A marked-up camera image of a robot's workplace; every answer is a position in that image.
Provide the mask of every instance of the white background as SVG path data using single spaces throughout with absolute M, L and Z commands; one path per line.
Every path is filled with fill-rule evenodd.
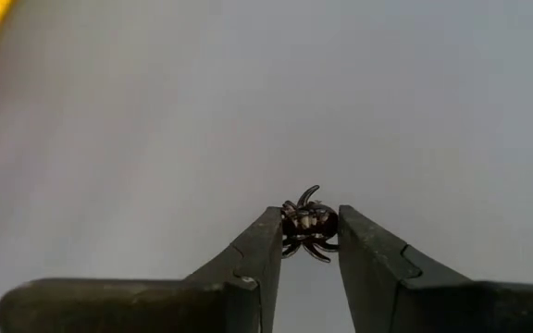
M 533 1 L 23 0 L 0 30 L 0 296 L 184 278 L 308 186 L 533 282 Z M 335 257 L 275 331 L 352 332 Z

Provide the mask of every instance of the tick body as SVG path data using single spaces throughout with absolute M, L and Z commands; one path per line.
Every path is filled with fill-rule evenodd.
M 283 258 L 294 255 L 303 246 L 317 260 L 329 263 L 330 259 L 320 251 L 339 250 L 339 245 L 327 242 L 337 234 L 339 216 L 334 209 L 320 201 L 310 201 L 312 194 L 319 188 L 315 185 L 304 192 L 297 203 L 288 200 L 281 207 Z

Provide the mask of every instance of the bug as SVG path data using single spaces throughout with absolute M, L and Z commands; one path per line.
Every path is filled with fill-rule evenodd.
M 330 258 L 324 252 L 337 252 L 339 245 L 330 244 L 328 239 L 337 234 L 339 216 L 320 201 L 309 201 L 319 185 L 312 186 L 302 194 L 297 204 L 286 201 L 281 207 L 283 223 L 283 258 L 294 255 L 301 246 L 317 260 L 325 263 Z

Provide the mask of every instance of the tick leg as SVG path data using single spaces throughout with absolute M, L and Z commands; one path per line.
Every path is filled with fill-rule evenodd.
M 286 201 L 283 206 L 289 206 L 291 208 L 293 208 L 293 210 L 297 210 L 297 206 L 295 205 L 295 203 L 292 203 L 291 201 Z
M 314 240 L 314 245 L 326 252 L 338 252 L 339 251 L 339 245 L 337 244 L 328 244 L 325 240 Z
M 328 258 L 326 255 L 320 253 L 318 250 L 316 250 L 316 248 L 314 247 L 314 244 L 312 242 L 309 242 L 309 241 L 304 241 L 302 243 L 302 245 L 304 246 L 305 250 L 310 253 L 313 257 L 315 257 L 317 260 L 321 261 L 321 262 L 325 262 L 325 263 L 329 263 L 330 262 L 330 258 Z
M 310 200 L 312 194 L 314 194 L 315 191 L 318 191 L 319 188 L 320 185 L 314 185 L 311 188 L 307 189 L 307 191 L 305 191 L 304 194 L 302 194 L 302 196 L 300 197 L 300 200 L 297 201 L 297 206 L 301 208 L 307 205 L 307 201 Z
M 288 237 L 285 240 L 283 240 L 283 247 L 290 246 L 296 242 L 298 241 Z
M 285 251 L 283 251 L 283 258 L 291 257 L 299 249 L 300 249 L 300 242 L 299 241 L 292 243 L 291 245 L 289 245 L 289 247 L 287 249 L 285 249 Z

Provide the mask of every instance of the arachnid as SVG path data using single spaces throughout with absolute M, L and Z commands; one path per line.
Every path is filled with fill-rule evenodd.
M 300 246 L 317 260 L 329 263 L 330 259 L 318 251 L 337 252 L 339 245 L 327 240 L 337 234 L 339 216 L 320 201 L 309 201 L 320 186 L 309 188 L 297 204 L 286 201 L 281 208 L 283 222 L 283 258 L 294 255 Z

